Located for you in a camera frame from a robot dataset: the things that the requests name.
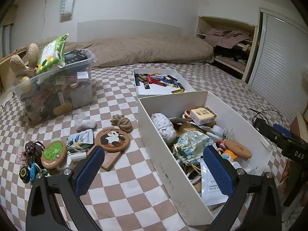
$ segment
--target checkered bedsheet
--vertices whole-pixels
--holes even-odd
[[[134,127],[129,134],[129,148],[111,171],[100,169],[88,193],[81,197],[86,209],[103,230],[188,230],[169,199],[139,135],[133,69],[147,67],[175,69],[195,90],[211,91],[250,123],[254,114],[249,108],[259,111],[273,109],[264,98],[251,93],[246,84],[208,64],[134,64],[92,70],[94,101],[83,110],[88,118],[97,121],[95,134],[110,126],[110,119],[115,114],[128,117]],[[267,117],[271,124],[280,123],[280,117],[275,113],[267,114]],[[284,121],[285,127],[288,127],[290,122],[286,118]],[[58,116],[37,126],[31,125],[16,96],[0,113],[0,201],[18,230],[25,230],[31,189],[30,183],[24,184],[18,177],[20,166],[15,164],[18,145],[23,146],[30,140],[47,144],[56,137],[65,141],[73,133],[76,130],[72,114]],[[281,150],[275,150],[268,165],[276,183],[281,179],[285,163]],[[69,227],[76,230],[61,196],[57,199]],[[242,208],[240,220],[250,200]]]

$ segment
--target transparent plastic storage box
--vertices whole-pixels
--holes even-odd
[[[83,61],[56,67],[29,79],[31,90],[25,93],[24,84],[12,90],[18,96],[33,124],[80,108],[93,101],[91,62],[96,61],[92,51],[85,50]]]

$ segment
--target orange cap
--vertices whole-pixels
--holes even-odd
[[[223,154],[229,154],[233,160],[235,160],[238,157],[230,149],[226,149],[226,151],[223,152]]]

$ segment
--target panda illustration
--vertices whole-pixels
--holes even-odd
[[[113,146],[116,146],[116,147],[121,145],[119,140],[125,141],[124,135],[119,134],[118,131],[114,131],[114,130],[109,131],[108,134],[105,134],[100,138],[100,141],[103,145],[111,143]]]

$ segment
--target white wall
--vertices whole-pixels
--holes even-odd
[[[77,40],[77,23],[104,19],[152,21],[181,27],[183,35],[193,34],[198,0],[74,0],[73,15],[61,22],[61,0],[17,0],[18,9],[12,31],[12,49],[40,38],[69,33],[68,41]]]
[[[258,25],[259,7],[283,14],[306,27],[297,9],[288,9],[264,0],[199,0],[198,15],[228,18]]]

